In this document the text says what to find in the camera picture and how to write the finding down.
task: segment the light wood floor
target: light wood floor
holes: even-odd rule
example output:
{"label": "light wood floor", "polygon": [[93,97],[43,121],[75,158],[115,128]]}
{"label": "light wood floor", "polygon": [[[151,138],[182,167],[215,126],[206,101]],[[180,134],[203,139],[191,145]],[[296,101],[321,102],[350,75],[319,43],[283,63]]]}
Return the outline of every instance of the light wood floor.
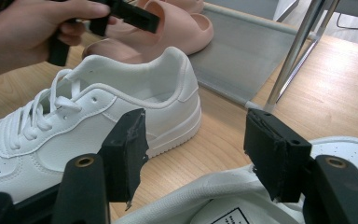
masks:
{"label": "light wood floor", "polygon": [[[309,5],[310,0],[299,0],[298,6],[282,22],[299,27]],[[338,13],[334,13],[324,34],[358,44],[358,30],[338,28],[336,26],[338,15]],[[339,25],[358,28],[358,17],[343,14],[339,20]]]}

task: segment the shoe label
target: shoe label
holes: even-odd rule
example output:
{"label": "shoe label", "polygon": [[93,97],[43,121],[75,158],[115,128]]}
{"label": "shoe label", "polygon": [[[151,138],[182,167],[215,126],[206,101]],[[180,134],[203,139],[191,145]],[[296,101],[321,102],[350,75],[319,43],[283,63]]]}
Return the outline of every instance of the shoe label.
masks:
{"label": "shoe label", "polygon": [[237,207],[211,222],[211,224],[250,224],[250,222],[241,209]]}

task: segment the pink shoe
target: pink shoe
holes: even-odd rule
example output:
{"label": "pink shoe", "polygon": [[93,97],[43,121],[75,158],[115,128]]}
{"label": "pink shoe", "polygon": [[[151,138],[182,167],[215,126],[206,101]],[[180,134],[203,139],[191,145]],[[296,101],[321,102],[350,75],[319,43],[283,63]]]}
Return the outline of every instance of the pink shoe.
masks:
{"label": "pink shoe", "polygon": [[155,34],[138,29],[129,35],[108,38],[88,46],[83,57],[98,54],[123,63],[148,63],[167,47],[189,55],[204,49],[213,38],[211,21],[201,14],[188,14],[158,0],[149,1],[145,10],[160,17]]}
{"label": "pink shoe", "polygon": [[[183,9],[188,13],[200,13],[204,8],[203,0],[160,0],[169,4],[172,4],[176,7]],[[145,8],[149,0],[138,0],[136,3],[137,7]],[[138,28],[125,23],[123,20],[117,20],[117,23],[114,25],[108,25],[106,28],[107,37],[120,37],[123,35],[128,35]]]}

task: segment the human hand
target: human hand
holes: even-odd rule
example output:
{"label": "human hand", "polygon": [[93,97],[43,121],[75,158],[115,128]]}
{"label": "human hand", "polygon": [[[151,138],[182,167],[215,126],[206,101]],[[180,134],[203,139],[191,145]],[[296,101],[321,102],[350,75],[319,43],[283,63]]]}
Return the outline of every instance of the human hand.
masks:
{"label": "human hand", "polygon": [[0,74],[45,61],[48,39],[57,29],[61,31],[59,39],[63,43],[78,45],[85,32],[84,24],[65,21],[108,14],[108,6],[88,0],[16,0],[0,13]]}

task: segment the black cable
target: black cable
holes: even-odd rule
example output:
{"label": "black cable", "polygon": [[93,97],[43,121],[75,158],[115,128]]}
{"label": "black cable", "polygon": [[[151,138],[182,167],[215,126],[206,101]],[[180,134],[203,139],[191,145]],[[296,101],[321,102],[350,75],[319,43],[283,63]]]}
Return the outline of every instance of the black cable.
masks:
{"label": "black cable", "polygon": [[339,23],[339,19],[341,18],[342,13],[339,13],[338,19],[337,19],[337,27],[338,28],[343,28],[343,29],[348,29],[348,30],[358,30],[358,27],[347,27],[347,26],[340,26]]}

